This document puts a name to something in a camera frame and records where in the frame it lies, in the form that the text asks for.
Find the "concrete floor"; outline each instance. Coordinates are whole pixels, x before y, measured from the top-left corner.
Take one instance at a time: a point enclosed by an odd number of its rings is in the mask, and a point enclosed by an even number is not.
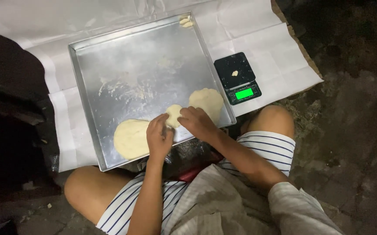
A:
[[[289,15],[325,80],[275,102],[295,118],[290,176],[346,234],[377,234],[377,4],[308,4]],[[64,195],[0,205],[0,221],[8,217],[21,235],[103,234]]]

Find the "white striped shorts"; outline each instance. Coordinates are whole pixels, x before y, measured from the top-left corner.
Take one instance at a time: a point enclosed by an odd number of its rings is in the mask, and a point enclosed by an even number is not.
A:
[[[287,176],[289,175],[296,144],[291,138],[268,131],[251,131],[240,136],[237,141],[267,159]],[[223,159],[217,165],[247,184],[247,179],[227,159]],[[139,195],[144,175],[145,173],[139,174],[118,192],[100,218],[97,228],[109,235],[124,235],[127,233],[130,216]],[[162,213],[161,234],[164,232],[171,212],[188,185],[189,183],[182,181],[163,182],[164,211]]]

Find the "shirt sleeve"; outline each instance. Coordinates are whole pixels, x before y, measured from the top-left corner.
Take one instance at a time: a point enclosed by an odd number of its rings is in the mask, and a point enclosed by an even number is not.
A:
[[[288,182],[276,184],[268,194],[268,202],[282,235],[343,234],[315,198]]]

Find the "raw dough ball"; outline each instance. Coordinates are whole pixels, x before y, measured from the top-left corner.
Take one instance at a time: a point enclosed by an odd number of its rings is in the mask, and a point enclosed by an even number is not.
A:
[[[165,124],[167,126],[170,126],[172,128],[177,128],[181,125],[177,121],[177,118],[181,117],[181,114],[180,114],[181,109],[182,109],[182,107],[179,104],[173,104],[173,105],[171,105],[170,107],[167,108],[167,110],[165,112],[170,115],[170,117],[165,122]]]
[[[185,23],[187,23],[188,21],[190,21],[190,19],[188,19],[188,18],[182,19],[182,20],[180,20],[180,24],[181,24],[181,25],[182,25],[182,24],[185,24]]]
[[[215,89],[204,88],[193,92],[188,99],[188,105],[202,108],[215,125],[219,123],[223,98]]]
[[[183,27],[184,27],[184,28],[187,28],[187,27],[190,27],[190,26],[192,26],[192,25],[193,25],[192,22],[187,22],[187,23],[185,23],[185,24],[183,25]]]
[[[127,160],[149,154],[146,129],[149,121],[128,119],[121,122],[114,132],[113,143],[118,153]]]

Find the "black scale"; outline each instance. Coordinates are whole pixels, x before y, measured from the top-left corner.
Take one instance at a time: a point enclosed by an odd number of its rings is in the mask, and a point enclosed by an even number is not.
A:
[[[255,81],[255,74],[243,52],[218,59],[214,66],[230,104],[240,104],[262,95]],[[232,75],[235,71],[238,71],[237,76]]]

